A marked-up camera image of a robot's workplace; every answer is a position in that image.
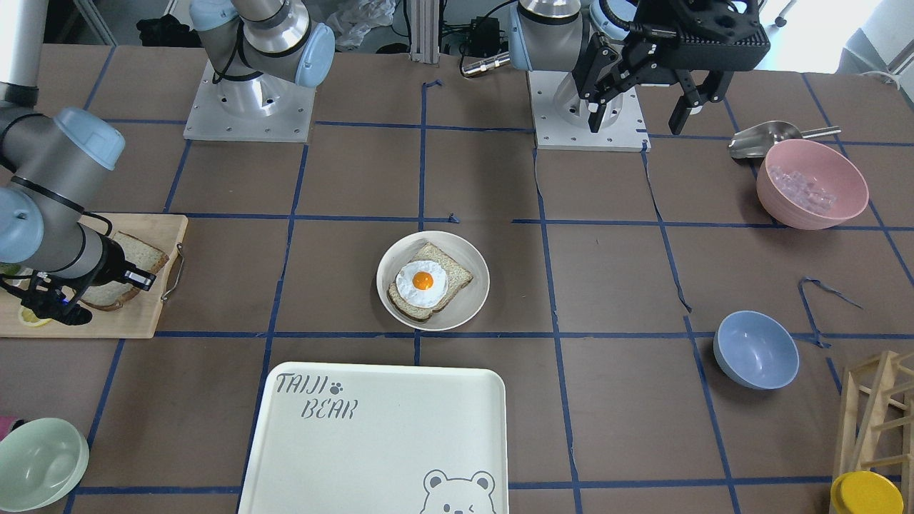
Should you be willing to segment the robot arm near blue bowl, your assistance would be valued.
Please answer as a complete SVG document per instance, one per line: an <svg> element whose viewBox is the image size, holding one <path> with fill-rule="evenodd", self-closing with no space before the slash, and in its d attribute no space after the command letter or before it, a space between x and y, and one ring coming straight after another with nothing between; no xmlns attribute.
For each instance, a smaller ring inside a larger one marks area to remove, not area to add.
<svg viewBox="0 0 914 514"><path fill-rule="evenodd" d="M621 94L679 85L675 136L771 47L758 1L519 1L509 41L513 67L569 74L573 115L593 132Z"/></svg>

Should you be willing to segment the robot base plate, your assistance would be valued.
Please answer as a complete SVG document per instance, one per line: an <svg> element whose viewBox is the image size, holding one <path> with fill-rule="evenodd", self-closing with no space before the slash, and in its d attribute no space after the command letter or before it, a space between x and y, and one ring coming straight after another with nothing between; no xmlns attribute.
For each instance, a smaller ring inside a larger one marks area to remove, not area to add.
<svg viewBox="0 0 914 514"><path fill-rule="evenodd" d="M596 111L578 97L571 73L528 72L530 104L539 149L648 152L652 149L636 91L608 102L598 130L591 131Z"/></svg>
<svg viewBox="0 0 914 514"><path fill-rule="evenodd" d="M250 81L213 82L206 63L187 115L186 140L306 143L316 90L262 75Z"/></svg>

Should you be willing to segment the robot arm over cutting board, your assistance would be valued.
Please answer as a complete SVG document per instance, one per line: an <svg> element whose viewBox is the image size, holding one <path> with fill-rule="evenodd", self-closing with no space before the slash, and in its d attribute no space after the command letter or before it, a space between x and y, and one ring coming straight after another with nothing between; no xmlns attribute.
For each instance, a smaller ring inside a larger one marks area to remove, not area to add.
<svg viewBox="0 0 914 514"><path fill-rule="evenodd" d="M79 300L117 282L147 291L156 277L120 244L81 223L85 207L114 170L124 137L88 111L36 110L37 72L48 3L2 3L2 261L32 270L26 288L2 288L37 318L69 326L91 322Z"/></svg>

